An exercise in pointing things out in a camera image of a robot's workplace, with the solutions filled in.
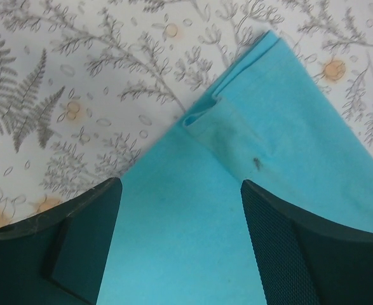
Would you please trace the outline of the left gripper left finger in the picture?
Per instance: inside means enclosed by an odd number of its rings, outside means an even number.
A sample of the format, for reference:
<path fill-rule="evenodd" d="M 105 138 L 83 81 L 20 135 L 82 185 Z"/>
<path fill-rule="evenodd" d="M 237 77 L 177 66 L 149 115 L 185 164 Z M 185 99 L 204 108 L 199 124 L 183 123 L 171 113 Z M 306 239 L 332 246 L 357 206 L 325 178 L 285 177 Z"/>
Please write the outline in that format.
<path fill-rule="evenodd" d="M 122 183 L 0 229 L 0 304 L 96 304 L 118 216 Z"/>

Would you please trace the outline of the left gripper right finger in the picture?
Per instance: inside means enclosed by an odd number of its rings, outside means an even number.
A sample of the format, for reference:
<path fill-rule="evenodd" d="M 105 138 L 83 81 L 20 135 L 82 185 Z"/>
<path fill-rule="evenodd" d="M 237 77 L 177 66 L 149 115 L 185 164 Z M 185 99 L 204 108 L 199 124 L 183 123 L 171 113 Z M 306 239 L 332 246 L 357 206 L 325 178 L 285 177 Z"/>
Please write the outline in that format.
<path fill-rule="evenodd" d="M 317 216 L 250 180 L 241 198 L 267 304 L 373 304 L 373 233 Z"/>

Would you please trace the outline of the turquoise t shirt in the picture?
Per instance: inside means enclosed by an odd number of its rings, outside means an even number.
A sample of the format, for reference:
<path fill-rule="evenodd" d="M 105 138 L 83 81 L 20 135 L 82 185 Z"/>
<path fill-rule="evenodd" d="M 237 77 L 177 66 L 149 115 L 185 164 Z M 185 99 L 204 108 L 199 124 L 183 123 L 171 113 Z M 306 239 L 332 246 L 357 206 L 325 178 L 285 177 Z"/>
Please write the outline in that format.
<path fill-rule="evenodd" d="M 263 34 L 124 175 L 99 304 L 264 304 L 240 188 L 373 233 L 373 158 Z"/>

